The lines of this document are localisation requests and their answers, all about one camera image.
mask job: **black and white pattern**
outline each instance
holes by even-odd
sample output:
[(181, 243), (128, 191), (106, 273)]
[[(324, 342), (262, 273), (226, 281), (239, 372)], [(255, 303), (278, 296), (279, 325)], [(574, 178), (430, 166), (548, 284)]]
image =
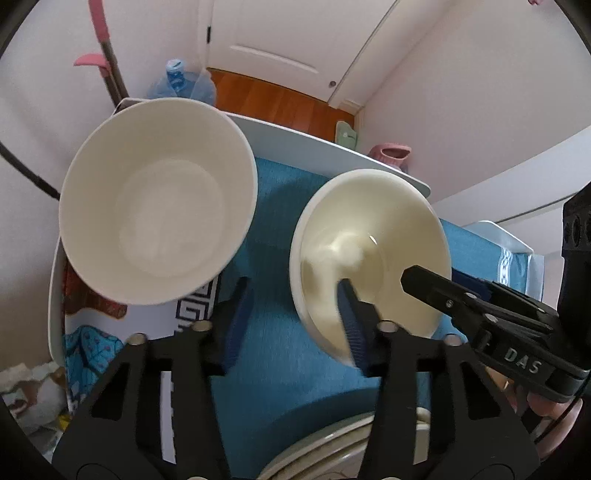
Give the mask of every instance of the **black and white pattern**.
[(177, 300), (177, 331), (181, 332), (196, 320), (206, 320), (213, 313), (219, 286), (219, 275), (193, 293)]

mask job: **door panel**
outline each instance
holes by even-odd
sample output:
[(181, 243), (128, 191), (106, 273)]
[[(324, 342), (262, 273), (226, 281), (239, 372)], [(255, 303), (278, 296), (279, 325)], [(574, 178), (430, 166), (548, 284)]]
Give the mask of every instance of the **door panel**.
[(215, 0), (209, 66), (328, 100), (394, 0)]

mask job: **black mount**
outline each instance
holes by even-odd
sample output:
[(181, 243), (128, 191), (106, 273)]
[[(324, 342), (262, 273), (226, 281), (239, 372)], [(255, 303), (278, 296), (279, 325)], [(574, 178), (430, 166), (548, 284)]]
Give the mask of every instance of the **black mount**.
[[(68, 480), (230, 478), (208, 377), (234, 365), (253, 305), (249, 280), (174, 336), (133, 335), (81, 403), (53, 456)], [(162, 459), (160, 378), (170, 371), (176, 465)]]
[[(526, 429), (469, 345), (383, 322), (349, 280), (339, 283), (337, 302), (355, 364), (382, 377), (358, 479), (514, 480), (538, 467)], [(431, 373), (431, 427), (428, 458), (413, 465), (418, 371)]]

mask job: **cream bowl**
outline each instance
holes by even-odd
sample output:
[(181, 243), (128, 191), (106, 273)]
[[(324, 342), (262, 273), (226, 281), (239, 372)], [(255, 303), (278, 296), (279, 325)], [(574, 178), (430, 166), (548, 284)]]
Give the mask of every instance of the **cream bowl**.
[(223, 112), (188, 99), (139, 103), (80, 147), (60, 236), (80, 278), (126, 304), (182, 297), (232, 259), (250, 227), (256, 165)]
[(412, 265), (451, 278), (447, 239), (427, 200), (405, 180), (378, 170), (339, 175), (310, 199), (295, 227), (290, 286), (310, 336), (333, 358), (352, 365), (336, 304), (336, 285), (350, 278), (358, 297), (383, 319), (430, 337), (440, 313), (402, 290)]

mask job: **blue fabric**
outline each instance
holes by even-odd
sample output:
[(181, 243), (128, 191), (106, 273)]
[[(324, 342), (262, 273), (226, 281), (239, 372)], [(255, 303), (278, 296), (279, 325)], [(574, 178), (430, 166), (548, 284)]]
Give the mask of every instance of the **blue fabric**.
[[(377, 379), (364, 378), (316, 346), (291, 299), (291, 238), (302, 210), (327, 178), (260, 158), (256, 163), (255, 216), (220, 288), (225, 300), (240, 276), (251, 277), (254, 309), (236, 365), (212, 381), (230, 469), (243, 478), (256, 478), (275, 455), (304, 436), (373, 410), (378, 388)], [(443, 226), (454, 268), (497, 280), (502, 249), (451, 223)], [(518, 262), (512, 278), (517, 280), (520, 268)], [(433, 338), (452, 332), (457, 330), (444, 317)], [(418, 377), (418, 404), (429, 406), (424, 374)]]

